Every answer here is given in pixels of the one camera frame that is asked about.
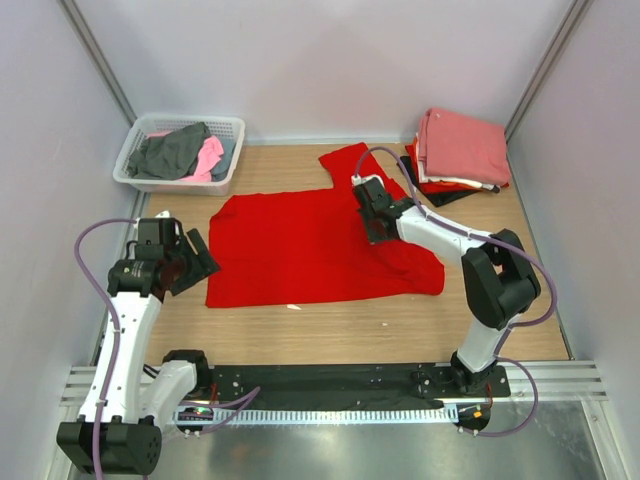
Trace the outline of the red t shirt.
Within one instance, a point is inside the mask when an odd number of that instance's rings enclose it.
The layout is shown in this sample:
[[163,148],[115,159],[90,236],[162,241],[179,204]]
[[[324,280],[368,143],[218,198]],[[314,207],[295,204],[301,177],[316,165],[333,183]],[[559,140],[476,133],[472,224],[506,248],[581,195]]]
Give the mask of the red t shirt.
[[355,301],[399,294],[437,296],[445,268],[431,252],[400,240],[370,244],[351,176],[378,175],[394,199],[403,188],[358,143],[320,157],[328,189],[234,195],[209,221],[220,266],[205,304],[236,308]]

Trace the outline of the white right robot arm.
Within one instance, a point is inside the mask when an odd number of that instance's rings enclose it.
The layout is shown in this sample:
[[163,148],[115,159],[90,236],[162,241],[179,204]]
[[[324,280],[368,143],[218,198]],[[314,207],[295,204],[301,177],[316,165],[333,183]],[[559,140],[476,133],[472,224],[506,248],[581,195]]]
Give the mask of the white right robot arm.
[[541,293],[519,237],[464,227],[413,198],[395,200],[378,175],[354,175],[351,182],[370,242],[402,241],[461,268],[473,320],[452,354],[450,381],[464,396],[483,390],[511,327]]

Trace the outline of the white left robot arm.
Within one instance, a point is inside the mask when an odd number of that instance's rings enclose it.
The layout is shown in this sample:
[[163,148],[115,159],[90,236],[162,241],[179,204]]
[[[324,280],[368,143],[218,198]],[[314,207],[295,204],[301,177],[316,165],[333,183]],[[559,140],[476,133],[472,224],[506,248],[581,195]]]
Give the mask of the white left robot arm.
[[162,435],[185,399],[204,398],[212,374],[201,350],[172,350],[147,387],[141,385],[153,326],[166,296],[177,296],[219,266],[197,229],[163,211],[133,221],[136,236],[111,267],[107,284],[92,285],[108,311],[93,381],[78,417],[59,425],[56,442],[81,472],[149,476]]

